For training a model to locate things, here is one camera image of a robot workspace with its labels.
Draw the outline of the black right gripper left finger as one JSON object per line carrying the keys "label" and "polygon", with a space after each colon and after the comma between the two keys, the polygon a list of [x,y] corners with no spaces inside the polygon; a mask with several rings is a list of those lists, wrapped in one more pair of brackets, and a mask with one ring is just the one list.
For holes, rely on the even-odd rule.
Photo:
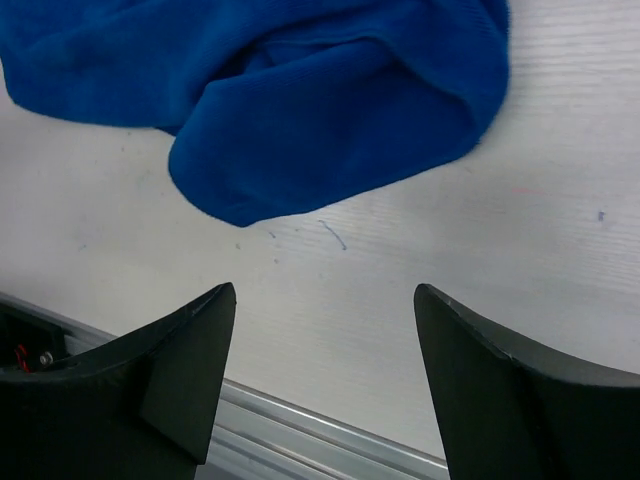
{"label": "black right gripper left finger", "polygon": [[2,477],[193,478],[207,459],[235,312],[224,283],[39,371],[3,369]]}

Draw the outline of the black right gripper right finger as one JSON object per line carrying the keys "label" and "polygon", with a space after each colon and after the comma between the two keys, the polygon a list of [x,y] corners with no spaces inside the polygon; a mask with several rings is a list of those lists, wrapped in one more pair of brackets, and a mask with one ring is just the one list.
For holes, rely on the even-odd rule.
{"label": "black right gripper right finger", "polygon": [[453,479],[636,479],[639,377],[545,346],[432,285],[414,311]]}

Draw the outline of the blue microfiber towel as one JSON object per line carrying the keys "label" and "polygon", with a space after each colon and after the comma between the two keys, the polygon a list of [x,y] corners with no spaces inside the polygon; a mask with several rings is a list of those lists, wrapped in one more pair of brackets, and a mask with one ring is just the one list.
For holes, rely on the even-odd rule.
{"label": "blue microfiber towel", "polygon": [[455,161],[509,83],[505,1],[5,1],[10,98],[173,136],[169,174],[246,227]]}

